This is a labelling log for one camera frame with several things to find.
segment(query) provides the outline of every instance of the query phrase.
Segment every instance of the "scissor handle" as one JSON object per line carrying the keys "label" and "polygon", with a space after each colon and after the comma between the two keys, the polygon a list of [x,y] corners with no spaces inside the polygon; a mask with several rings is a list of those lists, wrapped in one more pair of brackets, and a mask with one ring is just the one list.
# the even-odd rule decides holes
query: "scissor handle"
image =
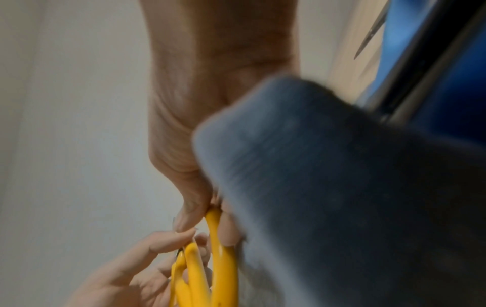
{"label": "scissor handle", "polygon": [[[206,281],[203,261],[197,243],[193,240],[177,255],[172,265],[171,299],[180,307],[238,307],[238,266],[234,247],[222,246],[218,238],[221,210],[211,208],[206,213],[213,254],[212,293]],[[189,284],[182,279],[187,268]]]}

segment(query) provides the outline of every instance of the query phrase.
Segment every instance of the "hand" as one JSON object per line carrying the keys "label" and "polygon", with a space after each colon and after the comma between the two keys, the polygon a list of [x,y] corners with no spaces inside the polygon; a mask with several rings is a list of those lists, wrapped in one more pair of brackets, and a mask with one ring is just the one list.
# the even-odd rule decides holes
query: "hand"
{"label": "hand", "polygon": [[[189,243],[194,234],[195,229],[183,233],[152,233],[131,250],[91,274],[66,307],[168,307],[169,277],[175,256],[163,260],[153,270],[141,271],[158,254],[177,250]],[[208,237],[206,234],[199,234],[195,240],[199,245],[206,275],[210,278],[211,270],[206,267],[211,256],[206,247]]]}
{"label": "hand", "polygon": [[[184,231],[202,219],[213,195],[194,157],[192,133],[263,79],[293,70],[297,0],[140,3],[152,51],[149,156],[184,198],[174,223]],[[219,236],[231,245],[239,233],[223,211]]]}

